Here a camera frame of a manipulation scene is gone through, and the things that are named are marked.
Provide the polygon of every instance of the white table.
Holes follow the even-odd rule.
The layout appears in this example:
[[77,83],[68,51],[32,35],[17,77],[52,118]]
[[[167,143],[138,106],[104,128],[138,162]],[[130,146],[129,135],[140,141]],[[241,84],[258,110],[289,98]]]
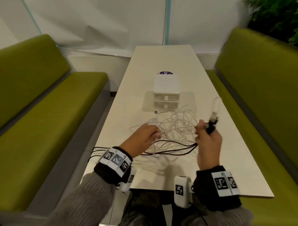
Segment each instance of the white table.
[[[218,94],[192,47],[140,46],[134,51],[96,146],[120,145],[132,134],[130,127],[154,117],[153,112],[144,111],[143,105],[145,95],[153,89],[155,75],[161,71],[178,74],[181,91],[193,93],[200,117],[209,119],[212,101]],[[183,101],[181,94],[180,106],[185,104]],[[241,194],[274,197],[223,103],[218,116],[217,130],[223,137],[220,163],[232,172]],[[98,160],[99,157],[90,160],[84,175],[93,171]],[[175,161],[166,156],[151,160],[137,157],[133,166],[138,171],[131,188],[155,190],[173,190],[176,175],[189,176],[194,181],[199,169],[193,153]]]

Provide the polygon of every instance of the gray sweater sleeve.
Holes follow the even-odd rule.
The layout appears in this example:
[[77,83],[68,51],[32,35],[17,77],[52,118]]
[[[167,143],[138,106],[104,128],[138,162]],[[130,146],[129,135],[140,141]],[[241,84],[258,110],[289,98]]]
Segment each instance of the gray sweater sleeve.
[[[95,172],[86,174],[81,184],[64,198],[53,213],[48,217],[44,226],[96,226],[110,209],[115,193],[115,185],[106,183]],[[208,225],[250,225],[252,213],[243,208],[224,212],[208,212],[204,217]],[[186,219],[183,225],[205,225],[201,218],[193,216]]]
[[57,205],[44,226],[98,225],[112,206],[115,189],[95,172],[86,174],[81,184]]

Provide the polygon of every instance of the dark pants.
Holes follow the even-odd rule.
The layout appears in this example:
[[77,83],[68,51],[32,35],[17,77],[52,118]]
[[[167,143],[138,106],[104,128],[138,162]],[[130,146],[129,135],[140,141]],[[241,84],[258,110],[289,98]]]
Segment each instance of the dark pants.
[[172,226],[189,225],[194,219],[206,215],[205,208],[200,205],[196,196],[187,209],[174,203],[174,193],[170,191],[147,191],[134,189],[131,191],[118,226],[166,226],[162,205],[172,204]]

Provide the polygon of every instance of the blue trim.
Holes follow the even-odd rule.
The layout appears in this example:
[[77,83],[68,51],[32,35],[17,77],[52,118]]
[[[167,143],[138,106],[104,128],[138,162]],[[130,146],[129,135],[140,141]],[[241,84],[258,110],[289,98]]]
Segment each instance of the blue trim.
[[166,15],[165,15],[165,23],[164,23],[164,44],[169,44],[169,33],[170,33],[170,18],[171,18],[171,0],[166,0]]
[[22,1],[22,3],[24,4],[24,6],[25,6],[25,8],[26,8],[27,12],[29,13],[29,15],[30,15],[31,19],[33,20],[33,22],[34,22],[34,24],[35,24],[35,26],[36,26],[37,30],[38,30],[38,31],[39,31],[39,33],[42,35],[42,32],[41,32],[41,30],[40,30],[39,26],[37,25],[37,23],[36,23],[36,21],[35,21],[34,17],[32,16],[32,13],[30,12],[30,10],[29,10],[28,6],[26,5],[25,1],[24,1],[24,0],[21,0],[21,1]]

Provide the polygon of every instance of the person's left hand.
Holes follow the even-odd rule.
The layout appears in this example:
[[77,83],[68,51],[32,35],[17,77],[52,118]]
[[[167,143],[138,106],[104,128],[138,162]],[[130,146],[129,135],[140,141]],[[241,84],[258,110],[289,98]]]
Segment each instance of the person's left hand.
[[160,139],[161,133],[157,126],[145,123],[140,126],[119,147],[123,148],[132,158],[146,151],[155,139]]

